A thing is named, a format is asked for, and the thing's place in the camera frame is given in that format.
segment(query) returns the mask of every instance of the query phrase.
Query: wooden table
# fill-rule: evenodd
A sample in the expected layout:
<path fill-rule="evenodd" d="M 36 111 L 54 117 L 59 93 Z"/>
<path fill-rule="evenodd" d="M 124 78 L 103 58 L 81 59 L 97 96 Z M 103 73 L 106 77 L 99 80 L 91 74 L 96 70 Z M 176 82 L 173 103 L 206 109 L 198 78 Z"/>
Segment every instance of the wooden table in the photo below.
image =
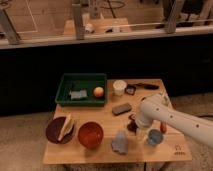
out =
<path fill-rule="evenodd" d="M 108 18 L 108 19 L 83 19 L 84 26 L 86 24 L 92 24 L 94 26 L 94 34 L 105 34 L 105 31 L 112 28 L 112 26 L 120 26 L 121 32 L 131 32 L 129 22 L 126 18 Z M 63 35 L 75 35 L 75 26 L 73 20 L 67 20 Z"/>
<path fill-rule="evenodd" d="M 117 163 L 117 162 L 165 162 L 191 160 L 191 153 L 184 135 L 168 126 L 164 141 L 156 147 L 147 144 L 147 141 L 138 141 L 134 133 L 127 130 L 130 122 L 128 116 L 139 111 L 139 104 L 143 97 L 157 92 L 166 92 L 160 79 L 130 79 L 127 83 L 152 83 L 160 86 L 159 90 L 137 89 L 134 96 L 124 94 L 113 95 L 112 83 L 108 80 L 108 102 L 104 107 L 61 107 L 57 105 L 54 117 L 65 116 L 71 113 L 77 121 L 76 133 L 67 144 L 52 144 L 47 142 L 43 162 L 45 164 L 74 164 L 74 163 Z M 123 115 L 114 116 L 112 107 L 129 102 L 132 111 Z M 88 122 L 98 122 L 104 130 L 101 145 L 93 150 L 84 148 L 78 141 L 79 127 Z M 160 122 L 155 121 L 153 128 L 159 129 Z M 124 130 L 128 138 L 128 154 L 119 155 L 111 149 L 112 139 L 118 130 Z"/>

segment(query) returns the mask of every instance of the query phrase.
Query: glass window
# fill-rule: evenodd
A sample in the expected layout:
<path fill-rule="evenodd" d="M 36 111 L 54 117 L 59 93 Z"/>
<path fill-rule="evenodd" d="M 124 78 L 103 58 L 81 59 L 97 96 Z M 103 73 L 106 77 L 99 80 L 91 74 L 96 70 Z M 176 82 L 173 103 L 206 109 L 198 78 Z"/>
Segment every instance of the glass window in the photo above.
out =
<path fill-rule="evenodd" d="M 212 0 L 0 0 L 20 39 L 32 42 L 211 32 L 212 6 Z"/>

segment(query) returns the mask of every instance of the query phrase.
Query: white cup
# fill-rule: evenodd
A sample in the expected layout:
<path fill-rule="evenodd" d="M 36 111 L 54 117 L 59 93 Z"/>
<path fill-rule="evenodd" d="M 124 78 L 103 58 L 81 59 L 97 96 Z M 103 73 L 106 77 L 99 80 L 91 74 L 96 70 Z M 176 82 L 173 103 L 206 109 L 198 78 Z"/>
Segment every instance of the white cup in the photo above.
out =
<path fill-rule="evenodd" d="M 127 83 L 123 80 L 116 80 L 113 83 L 114 94 L 117 96 L 122 96 L 124 94 Z"/>
<path fill-rule="evenodd" d="M 86 33 L 93 33 L 94 32 L 94 27 L 93 27 L 93 25 L 92 24 L 90 24 L 90 23 L 88 23 L 88 24 L 86 24 L 86 26 L 85 26 L 85 31 L 86 31 Z"/>
<path fill-rule="evenodd" d="M 112 32 L 113 33 L 120 33 L 121 32 L 121 27 L 120 26 L 113 26 L 112 27 Z"/>

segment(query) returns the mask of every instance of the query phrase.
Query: black object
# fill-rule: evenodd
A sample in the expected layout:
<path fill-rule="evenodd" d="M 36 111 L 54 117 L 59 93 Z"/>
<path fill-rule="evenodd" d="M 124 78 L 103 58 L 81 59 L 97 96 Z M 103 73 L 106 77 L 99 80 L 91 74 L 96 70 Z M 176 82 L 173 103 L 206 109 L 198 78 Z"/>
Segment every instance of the black object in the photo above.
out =
<path fill-rule="evenodd" d="M 138 126 L 136 125 L 134 120 L 131 120 L 130 123 L 127 125 L 127 129 L 131 132 L 136 133 Z"/>
<path fill-rule="evenodd" d="M 154 85 L 154 84 L 147 84 L 147 83 L 137 83 L 137 84 L 132 84 L 133 86 L 138 86 L 141 88 L 145 88 L 148 90 L 157 90 L 159 89 L 158 85 Z"/>
<path fill-rule="evenodd" d="M 154 3 L 159 4 L 159 0 L 154 0 Z"/>
<path fill-rule="evenodd" d="M 178 23 L 176 27 L 192 27 L 194 22 L 183 22 L 183 23 Z"/>
<path fill-rule="evenodd" d="M 106 30 L 105 33 L 112 33 L 112 28 Z"/>
<path fill-rule="evenodd" d="M 112 108 L 112 113 L 114 115 L 120 115 L 122 113 L 126 113 L 132 110 L 132 106 L 129 103 L 125 103 Z"/>
<path fill-rule="evenodd" d="M 0 39 L 3 39 L 3 38 L 5 38 L 5 35 L 4 33 L 0 32 Z"/>
<path fill-rule="evenodd" d="M 186 0 L 182 11 L 187 14 L 200 14 L 203 8 L 203 0 Z"/>
<path fill-rule="evenodd" d="M 152 129 L 149 131 L 147 141 L 150 145 L 158 145 L 163 141 L 163 134 L 157 129 Z"/>

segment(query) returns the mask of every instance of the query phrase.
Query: orange bowl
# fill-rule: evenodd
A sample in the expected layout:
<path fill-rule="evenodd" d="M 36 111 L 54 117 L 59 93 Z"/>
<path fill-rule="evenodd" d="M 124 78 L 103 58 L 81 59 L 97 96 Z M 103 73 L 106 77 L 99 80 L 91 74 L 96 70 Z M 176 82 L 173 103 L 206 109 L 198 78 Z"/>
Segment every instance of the orange bowl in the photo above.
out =
<path fill-rule="evenodd" d="M 103 139 L 103 129 L 96 122 L 83 124 L 78 131 L 78 140 L 86 148 L 97 147 Z"/>

